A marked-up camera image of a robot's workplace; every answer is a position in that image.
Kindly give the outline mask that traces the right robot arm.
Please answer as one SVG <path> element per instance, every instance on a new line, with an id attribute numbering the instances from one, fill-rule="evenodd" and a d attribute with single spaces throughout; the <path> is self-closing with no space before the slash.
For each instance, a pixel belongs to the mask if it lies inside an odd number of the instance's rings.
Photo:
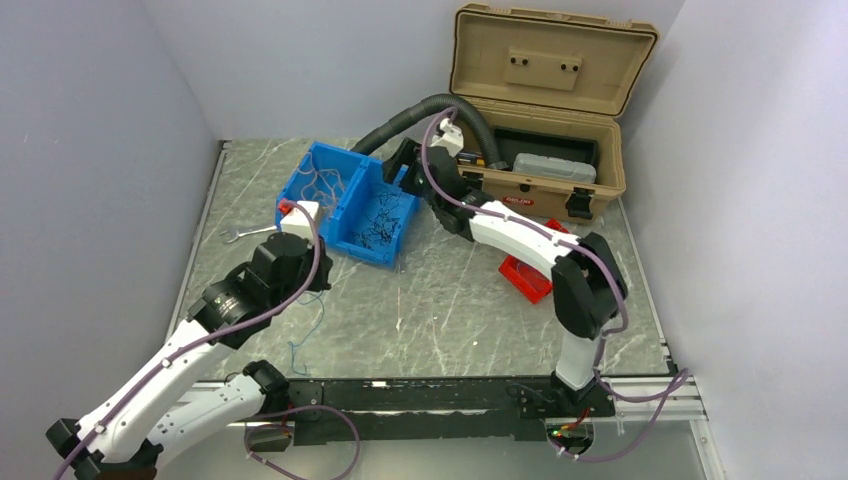
<path id="1" fill-rule="evenodd" d="M 551 282 L 555 315 L 565 330 L 551 401 L 564 415 L 578 413 L 590 399 L 604 327 L 622 315 L 627 297 L 607 240 L 566 234 L 514 212 L 468 182 L 444 147 L 406 139 L 384 161 L 382 176 L 425 200 L 446 231 L 501 250 Z"/>

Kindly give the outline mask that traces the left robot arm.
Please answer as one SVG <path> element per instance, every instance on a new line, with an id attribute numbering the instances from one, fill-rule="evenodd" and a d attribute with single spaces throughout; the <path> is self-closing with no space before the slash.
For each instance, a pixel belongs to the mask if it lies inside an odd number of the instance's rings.
<path id="1" fill-rule="evenodd" d="M 204 398 L 177 401 L 212 366 L 267 328 L 305 292 L 330 289 L 324 239 L 275 232 L 252 257 L 208 285 L 163 347 L 115 394 L 80 419 L 62 418 L 46 438 L 62 457 L 55 473 L 78 479 L 152 479 L 186 448 L 227 424 L 279 417 L 285 376 L 266 361 Z"/>

